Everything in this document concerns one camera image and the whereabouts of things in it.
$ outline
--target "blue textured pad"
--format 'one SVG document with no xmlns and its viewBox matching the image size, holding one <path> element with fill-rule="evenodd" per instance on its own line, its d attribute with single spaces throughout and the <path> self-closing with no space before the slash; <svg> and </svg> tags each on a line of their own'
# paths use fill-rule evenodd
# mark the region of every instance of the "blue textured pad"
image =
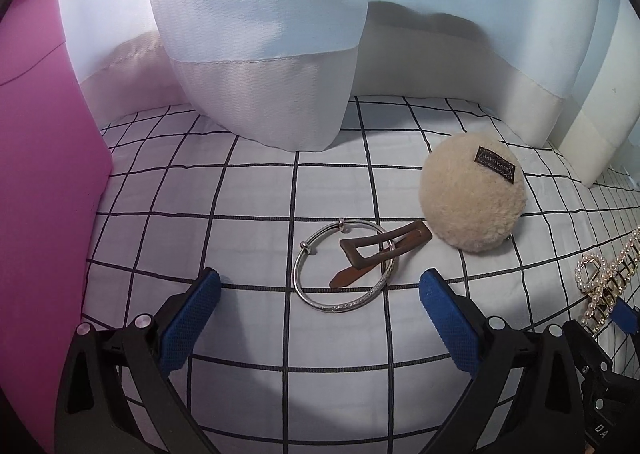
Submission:
<svg viewBox="0 0 640 454">
<path fill-rule="evenodd" d="M 480 368 L 478 336 L 450 297 L 449 287 L 427 270 L 420 277 L 419 291 L 420 301 L 456 367 L 475 377 Z"/>
<path fill-rule="evenodd" d="M 213 271 L 200 283 L 182 305 L 162 335 L 160 372 L 168 376 L 180 369 L 193 351 L 193 346 L 220 300 L 222 286 L 218 272 Z"/>
<path fill-rule="evenodd" d="M 627 335 L 638 332 L 638 316 L 629 305 L 618 297 L 616 305 L 610 315 L 611 320 Z"/>
</svg>

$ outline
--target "brown hair clip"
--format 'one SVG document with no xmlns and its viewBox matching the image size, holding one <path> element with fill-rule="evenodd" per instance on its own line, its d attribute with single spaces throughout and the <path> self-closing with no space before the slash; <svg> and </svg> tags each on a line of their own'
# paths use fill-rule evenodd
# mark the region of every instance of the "brown hair clip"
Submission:
<svg viewBox="0 0 640 454">
<path fill-rule="evenodd" d="M 382 244 L 386 241 L 391 241 L 398 237 L 403 238 L 396 243 L 396 249 L 385 248 L 379 253 L 370 257 L 363 257 L 358 248 L 363 246 L 370 246 L 371 244 Z M 369 237 L 357 237 L 356 239 L 341 239 L 340 247 L 344 250 L 347 259 L 351 263 L 351 267 L 345 268 L 338 272 L 332 281 L 329 283 L 330 288 L 344 288 L 367 272 L 374 269 L 381 262 L 385 262 L 394 257 L 398 257 L 421 244 L 428 243 L 432 238 L 432 234 L 422 221 L 414 221 L 401 228 L 396 228 L 393 231 L 385 233 L 378 233 Z"/>
</svg>

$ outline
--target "checkered tablecloth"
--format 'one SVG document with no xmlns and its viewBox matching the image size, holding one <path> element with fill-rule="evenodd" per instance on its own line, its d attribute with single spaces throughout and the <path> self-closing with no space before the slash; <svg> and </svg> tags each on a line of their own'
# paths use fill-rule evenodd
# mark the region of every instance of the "checkered tablecloth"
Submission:
<svg viewBox="0 0 640 454">
<path fill-rule="evenodd" d="M 607 169 L 593 188 L 551 147 L 522 143 L 499 119 L 462 100 L 353 98 L 320 153 L 264 147 L 190 105 L 139 112 L 103 130 L 114 167 L 95 220 L 86 320 L 120 327 L 187 290 L 204 266 L 223 279 L 220 304 L 185 367 L 178 394 L 224 454 L 414 454 L 468 383 L 418 299 L 435 267 L 458 294 L 513 328 L 542 330 L 584 310 L 573 270 L 581 254 L 613 259 L 640 224 L 640 192 Z M 487 131 L 516 154 L 528 200 L 511 239 L 472 255 L 437 237 L 402 256 L 388 288 L 364 308 L 331 315 L 291 289 L 298 243 L 329 221 L 359 217 L 385 229 L 422 217 L 417 187 L 428 153 L 447 136 Z M 352 236 L 364 235 L 354 229 Z M 318 300 L 353 299 L 372 271 L 329 293 L 348 261 L 329 236 L 302 282 Z M 638 275 L 625 292 L 633 303 Z M 638 376 L 631 342 L 614 326 L 598 338 L 614 370 Z M 511 404 L 514 371 L 480 445 Z M 126 369 L 122 383 L 149 442 L 161 445 Z"/>
</svg>

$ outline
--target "fabric tag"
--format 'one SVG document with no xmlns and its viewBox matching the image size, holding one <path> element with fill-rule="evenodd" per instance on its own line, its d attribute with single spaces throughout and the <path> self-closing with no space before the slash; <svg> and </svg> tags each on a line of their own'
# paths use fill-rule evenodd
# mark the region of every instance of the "fabric tag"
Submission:
<svg viewBox="0 0 640 454">
<path fill-rule="evenodd" d="M 508 182 L 513 183 L 513 174 L 516 171 L 516 166 L 505 160 L 502 156 L 496 154 L 494 151 L 484 147 L 478 147 L 478 153 L 476 154 L 476 159 L 474 161 L 481 164 L 483 167 L 487 167 L 494 172 L 498 172 L 498 174 Z"/>
</svg>

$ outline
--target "pink plastic container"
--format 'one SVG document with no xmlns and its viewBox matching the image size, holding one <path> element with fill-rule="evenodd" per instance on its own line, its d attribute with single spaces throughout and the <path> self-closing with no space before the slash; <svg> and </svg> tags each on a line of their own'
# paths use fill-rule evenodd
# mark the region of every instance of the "pink plastic container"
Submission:
<svg viewBox="0 0 640 454">
<path fill-rule="evenodd" d="M 48 452 L 110 171 L 58 0 L 14 0 L 0 23 L 0 386 Z"/>
</svg>

